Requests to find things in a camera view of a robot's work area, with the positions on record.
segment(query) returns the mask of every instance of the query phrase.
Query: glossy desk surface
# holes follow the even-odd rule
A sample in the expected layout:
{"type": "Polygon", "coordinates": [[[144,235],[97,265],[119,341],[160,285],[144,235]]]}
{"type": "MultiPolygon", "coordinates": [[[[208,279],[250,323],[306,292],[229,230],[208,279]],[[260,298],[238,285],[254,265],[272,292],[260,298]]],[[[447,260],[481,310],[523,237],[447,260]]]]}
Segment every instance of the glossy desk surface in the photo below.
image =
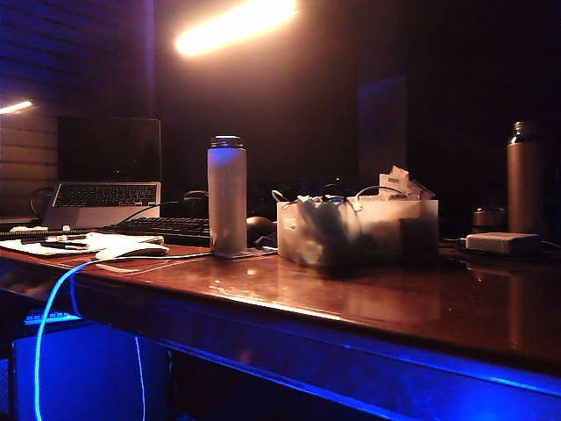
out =
{"type": "MultiPolygon", "coordinates": [[[[205,251],[171,247],[172,254],[205,251]]],[[[65,269],[91,259],[89,254],[48,259],[0,254],[0,289],[41,301],[65,269]]],[[[123,290],[135,291],[130,297],[136,304],[160,293],[176,302],[211,300],[561,373],[559,261],[499,260],[441,249],[434,262],[323,271],[276,255],[207,256],[93,265],[76,278],[96,289],[121,291],[119,300],[127,300],[123,290]]],[[[91,306],[103,307],[103,299],[91,306]]]]}

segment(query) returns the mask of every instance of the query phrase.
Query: bright light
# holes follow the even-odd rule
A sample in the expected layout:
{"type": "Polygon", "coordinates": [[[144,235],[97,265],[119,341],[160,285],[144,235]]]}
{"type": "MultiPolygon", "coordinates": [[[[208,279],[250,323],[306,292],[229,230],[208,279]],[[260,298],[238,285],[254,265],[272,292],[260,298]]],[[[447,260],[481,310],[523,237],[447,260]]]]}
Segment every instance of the bright light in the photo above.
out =
{"type": "Polygon", "coordinates": [[[249,38],[294,16],[295,0],[251,0],[183,33],[175,42],[182,54],[196,55],[249,38]]]}
{"type": "Polygon", "coordinates": [[[23,109],[31,107],[31,106],[32,106],[31,101],[23,101],[21,103],[15,103],[15,104],[10,105],[8,107],[0,108],[0,114],[10,114],[12,112],[23,110],[23,109]]]}

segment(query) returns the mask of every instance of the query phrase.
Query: translucent plastic box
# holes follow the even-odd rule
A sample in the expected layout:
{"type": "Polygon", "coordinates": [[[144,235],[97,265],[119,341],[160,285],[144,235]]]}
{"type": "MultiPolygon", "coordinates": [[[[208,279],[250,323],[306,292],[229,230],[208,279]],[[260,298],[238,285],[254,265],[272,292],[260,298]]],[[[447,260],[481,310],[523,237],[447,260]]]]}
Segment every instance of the translucent plastic box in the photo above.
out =
{"type": "Polygon", "coordinates": [[[437,200],[278,202],[279,256],[304,266],[432,258],[437,200]]]}

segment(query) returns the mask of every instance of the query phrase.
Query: laptop screen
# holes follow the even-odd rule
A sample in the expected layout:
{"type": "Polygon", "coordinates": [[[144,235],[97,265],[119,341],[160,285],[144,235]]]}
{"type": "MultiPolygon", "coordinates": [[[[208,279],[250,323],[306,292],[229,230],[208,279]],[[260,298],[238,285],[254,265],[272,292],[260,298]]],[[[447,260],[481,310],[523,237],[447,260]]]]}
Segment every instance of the laptop screen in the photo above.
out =
{"type": "Polygon", "coordinates": [[[60,117],[58,176],[63,181],[158,182],[160,121],[60,117]]]}

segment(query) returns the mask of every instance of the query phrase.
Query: keyboard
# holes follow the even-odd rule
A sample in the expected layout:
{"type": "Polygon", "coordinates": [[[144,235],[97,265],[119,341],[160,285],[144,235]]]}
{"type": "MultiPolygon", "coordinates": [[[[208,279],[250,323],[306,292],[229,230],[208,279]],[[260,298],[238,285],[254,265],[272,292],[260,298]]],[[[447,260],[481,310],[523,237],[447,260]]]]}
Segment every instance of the keyboard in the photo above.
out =
{"type": "Polygon", "coordinates": [[[29,230],[15,232],[0,232],[0,241],[7,239],[44,239],[46,237],[54,237],[57,235],[76,235],[86,234],[95,228],[79,228],[74,230],[29,230]]]}
{"type": "MultiPolygon", "coordinates": [[[[24,325],[38,325],[41,323],[41,317],[43,316],[43,310],[35,309],[31,310],[24,320],[24,325]]],[[[58,310],[51,310],[49,314],[46,316],[45,323],[54,323],[54,322],[69,322],[72,320],[82,320],[78,316],[74,314],[66,313],[64,311],[58,310]]]]}
{"type": "Polygon", "coordinates": [[[167,244],[206,246],[210,244],[206,218],[136,218],[97,229],[117,234],[161,235],[167,244]]]}
{"type": "Polygon", "coordinates": [[[156,204],[153,184],[61,184],[54,207],[150,206],[156,204]]]}

